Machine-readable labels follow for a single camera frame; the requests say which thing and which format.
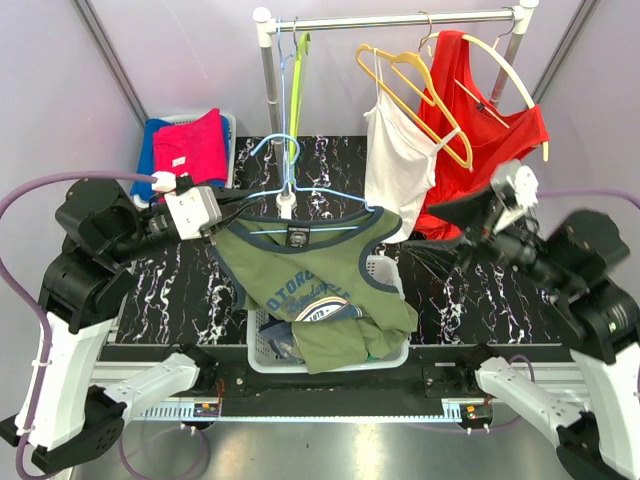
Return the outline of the blue-grey tank top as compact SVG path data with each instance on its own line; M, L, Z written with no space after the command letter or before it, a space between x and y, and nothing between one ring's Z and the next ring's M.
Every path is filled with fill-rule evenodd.
M295 351L295 340L288 322L269 321L259 328L259 333L279 357L295 362L300 360Z

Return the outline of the neon green hanger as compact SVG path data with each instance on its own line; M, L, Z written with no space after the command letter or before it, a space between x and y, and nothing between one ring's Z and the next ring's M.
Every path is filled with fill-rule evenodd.
M295 47L295 62L292 77L292 88L290 98L290 129L289 135L298 137L299 123L301 117L301 104L303 100L304 80L306 75L306 67L309 59L310 51L310 34L303 32L301 35L297 33L297 23L294 23L292 33Z

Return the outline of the white pink garment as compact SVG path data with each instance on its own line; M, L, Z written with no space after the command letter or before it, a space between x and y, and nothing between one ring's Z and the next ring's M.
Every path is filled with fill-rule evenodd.
M437 155L444 144L432 140L391 98L376 87L374 106L364 113L367 122L365 199L381 206L402 220L400 229L387 237L387 243L400 243L412 233L427 192L435 186ZM459 137L443 134L447 146L462 157Z

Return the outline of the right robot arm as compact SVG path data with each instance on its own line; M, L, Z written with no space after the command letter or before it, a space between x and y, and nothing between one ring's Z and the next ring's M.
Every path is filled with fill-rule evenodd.
M578 209L547 237L538 223L499 227L493 195L470 200L451 240L410 240L404 250L440 277L479 261L514 270L546 291L546 316L580 371L590 405L554 397L515 371L494 348L475 346L452 372L457 390L497 399L543 434L575 479L639 475L639 306L610 277L630 253L605 213Z

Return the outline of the olive green tank top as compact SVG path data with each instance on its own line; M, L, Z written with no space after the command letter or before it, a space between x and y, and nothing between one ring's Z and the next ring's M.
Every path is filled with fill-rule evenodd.
M385 357L416 332L416 310L366 269L401 224L382 207L318 223L243 214L209 252L231 279L237 308L288 322L296 354L319 374Z

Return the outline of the yellow hanger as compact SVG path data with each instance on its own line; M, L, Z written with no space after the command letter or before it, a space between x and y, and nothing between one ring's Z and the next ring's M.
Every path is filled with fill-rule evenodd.
M361 44L355 50L355 60L358 66L375 82L376 87L384 91L406 116L408 116L432 140L443 143L445 145L444 150L460 167L468 171L471 171L473 169L473 151L470 141L467 135L463 132L459 123L456 121L454 115L438 95L430 70L427 67L426 63L422 60L419 52L406 51L400 54L391 54L387 51L375 48L369 44ZM418 94L422 101L424 101L428 106L434 107L440 111L440 113L452 127L452 130L450 131L451 136L453 138L459 137L461 139L465 150L464 157L458 154L452 147L447 146L447 141L443 137L439 136L433 128L431 128L425 121L423 121L421 117L417 113L415 113L384 82L381 75L379 60L386 60L389 63L391 70L411 90ZM401 72L397 68L397 66L400 64L405 64L413 67L422 78L424 86L418 87L416 84L414 84L403 72Z

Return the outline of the red tank top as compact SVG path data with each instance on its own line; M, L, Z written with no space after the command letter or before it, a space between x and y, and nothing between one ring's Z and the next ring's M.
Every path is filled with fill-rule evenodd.
M428 213L435 204L460 199L486 187L502 163L521 160L550 140L540 107L504 115L482 95L471 70L471 42L460 31L439 33L430 73L436 93L469 140L472 168L440 150L435 186L427 192L414 230L429 239L453 239L460 230Z

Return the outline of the light blue wire hanger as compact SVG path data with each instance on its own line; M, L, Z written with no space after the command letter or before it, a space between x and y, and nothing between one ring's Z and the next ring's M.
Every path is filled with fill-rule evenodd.
M245 197L245 200L253 200L253 199L258 199L258 198L263 198L263 197L267 197L267 196L275 196L276 198L283 200L285 197L293 197L295 193L298 192L305 192L305 193L327 193L327 194L331 194L331 195L335 195L344 199L348 199L348 200L353 200L356 202L361 203L364 206L364 210L369 212L369 213L373 213L375 211L375 208L373 206L370 206L368 204L368 202L366 201L365 198L362 197L358 197L358 196L354 196L354 195L350 195L350 194L346 194L340 191L336 191L336 190L332 190L329 188L325 188L325 187L302 187L299 186L297 184L297 180L295 177L295 166L296 163L298 161L298 158L300 156L300 144L298 142L298 140L294 137L292 137L291 135L288 134L284 134L284 133L272 133L270 135L267 135L266 137L264 137L258 144L257 146L250 152L251 156L255 156L259 150L268 142L275 140L275 139L282 139L284 144L287 143L293 143L294 144L294 158L290 161L287 162L286 164L286 172L287 175L285 177L285 179L283 180L283 185L276 190L265 190L265 191L259 191L257 193L252 193L248 196Z

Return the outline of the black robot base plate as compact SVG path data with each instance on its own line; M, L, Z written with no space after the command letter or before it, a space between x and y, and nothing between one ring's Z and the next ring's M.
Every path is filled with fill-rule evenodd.
M523 354L533 364L535 381L562 399L587 397L582 375L557 345L494 346L505 358ZM164 360L166 346L109 345L101 354L98 378L124 379ZM264 373L249 363L247 346L209 346L224 380L222 420L258 417L295 421L350 421L355 417L416 417L444 413L440 399L481 399L454 383L455 362L471 346L409 346L408 358L390 369L324 373Z

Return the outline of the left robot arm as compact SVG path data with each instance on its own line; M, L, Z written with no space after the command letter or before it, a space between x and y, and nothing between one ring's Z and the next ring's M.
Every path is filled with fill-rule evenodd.
M40 324L29 391L21 410L1 423L2 438L16 448L17 473L25 476L33 465L38 479L99 458L133 419L169 397L221 391L217 360L192 344L109 387L91 377L134 287L130 263L170 246L212 241L258 198L167 172L88 171L30 181L1 205L59 182L70 185L55 213L66 237L39 294L25 297Z

